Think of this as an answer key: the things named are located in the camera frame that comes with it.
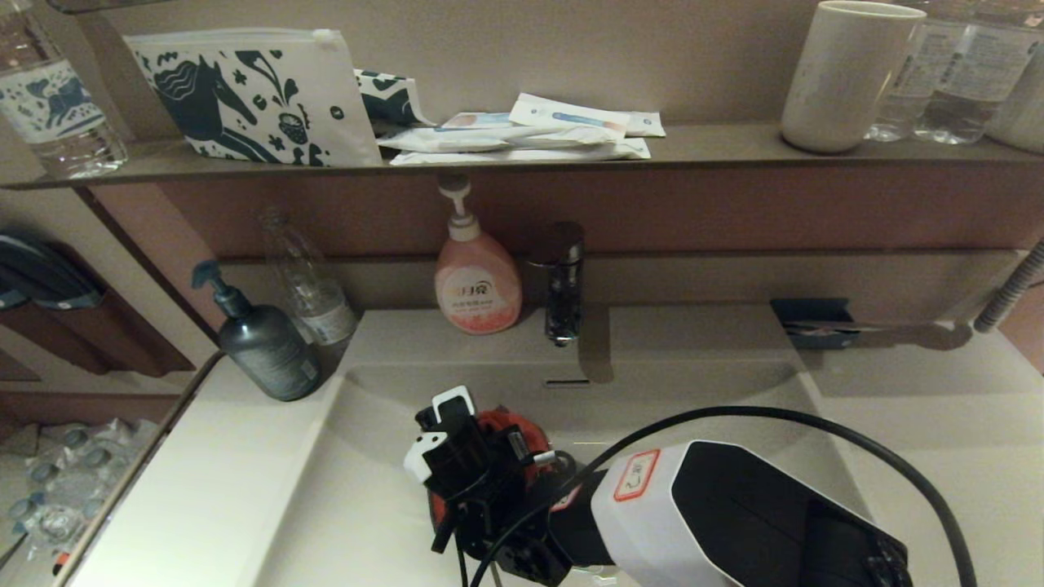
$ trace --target white sink basin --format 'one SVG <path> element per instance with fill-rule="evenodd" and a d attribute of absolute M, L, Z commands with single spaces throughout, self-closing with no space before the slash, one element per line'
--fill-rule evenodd
<path fill-rule="evenodd" d="M 608 315 L 601 331 L 609 345 L 595 354 L 607 358 L 608 351 L 609 361 L 587 370 L 606 382 L 584 384 L 577 355 L 586 356 L 586 347 L 554 348 L 543 337 L 540 311 L 491 337 L 460 334 L 434 311 L 369 313 L 335 375 L 339 390 L 328 398 L 325 421 L 300 455 L 300 477 L 282 492 L 240 585 L 459 585 L 452 543 L 444 555 L 429 549 L 426 490 L 402 470 L 419 430 L 414 414 L 454 385 L 468 385 L 478 409 L 503 404 L 529 418 L 580 462 L 694 407 L 816 412 L 818 391 L 767 307 L 612 308 Z M 745 446 L 867 516 L 836 441 L 797 424 L 704 420 L 634 451 L 694 438 Z M 533 585 L 502 577 L 505 585 Z M 565 583 L 593 584 L 578 571 Z"/>

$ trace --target soap dispenser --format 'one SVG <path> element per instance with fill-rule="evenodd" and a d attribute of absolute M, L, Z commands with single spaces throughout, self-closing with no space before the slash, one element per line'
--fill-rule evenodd
<path fill-rule="evenodd" d="M 221 280 L 217 261 L 204 261 L 192 272 L 192 287 L 214 286 L 214 302 L 229 320 L 218 332 L 218 346 L 268 396 L 293 401 L 319 382 L 319 363 L 311 347 L 274 306 L 251 304 L 242 291 Z"/>
<path fill-rule="evenodd" d="M 522 281 L 507 251 L 482 232 L 478 218 L 465 209 L 471 192 L 465 175 L 440 175 L 438 191 L 453 201 L 450 238 L 435 266 L 438 307 L 457 328 L 469 334 L 499 332 L 518 321 L 522 309 Z"/>

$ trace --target pink soap bottle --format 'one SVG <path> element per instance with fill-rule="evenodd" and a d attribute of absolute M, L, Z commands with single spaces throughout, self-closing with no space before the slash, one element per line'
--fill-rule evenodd
<path fill-rule="evenodd" d="M 465 210 L 471 191 L 465 175 L 440 175 L 438 191 L 453 199 L 450 239 L 435 266 L 438 307 L 454 326 L 468 334 L 499 332 L 519 319 L 522 285 L 519 269 L 507 251 L 483 233 L 478 218 Z"/>

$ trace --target pump head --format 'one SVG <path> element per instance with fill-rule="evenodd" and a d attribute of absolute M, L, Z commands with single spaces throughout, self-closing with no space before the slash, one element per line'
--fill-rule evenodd
<path fill-rule="evenodd" d="M 254 309 L 243 292 L 224 283 L 217 261 L 208 259 L 192 269 L 192 288 L 199 289 L 207 282 L 214 286 L 214 303 L 229 318 L 242 318 Z"/>
<path fill-rule="evenodd" d="M 464 207 L 464 198 L 471 193 L 468 175 L 438 175 L 438 191 L 453 201 L 453 216 L 450 217 L 450 238 L 468 241 L 476 238 L 481 229 L 478 218 Z"/>

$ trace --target horse illustration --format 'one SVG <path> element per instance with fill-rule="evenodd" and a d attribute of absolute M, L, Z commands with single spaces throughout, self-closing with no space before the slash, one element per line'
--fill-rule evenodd
<path fill-rule="evenodd" d="M 160 101 L 186 137 L 214 141 L 251 161 L 280 163 L 257 141 L 228 128 L 221 122 L 218 102 L 235 110 L 251 124 L 257 124 L 258 119 L 229 87 L 216 61 L 211 66 L 200 55 L 199 63 L 182 62 L 172 70 L 155 74 L 152 80 Z"/>
<path fill-rule="evenodd" d="M 91 103 L 91 95 L 84 89 L 79 77 L 73 77 L 66 81 L 58 87 L 57 93 L 51 95 L 44 93 L 44 89 L 47 86 L 48 81 L 42 79 L 35 84 L 28 84 L 25 87 L 29 94 L 47 100 L 47 107 L 50 109 L 50 114 L 47 116 L 47 128 L 50 128 L 54 124 L 61 125 L 65 117 L 72 112 L 72 109 Z"/>

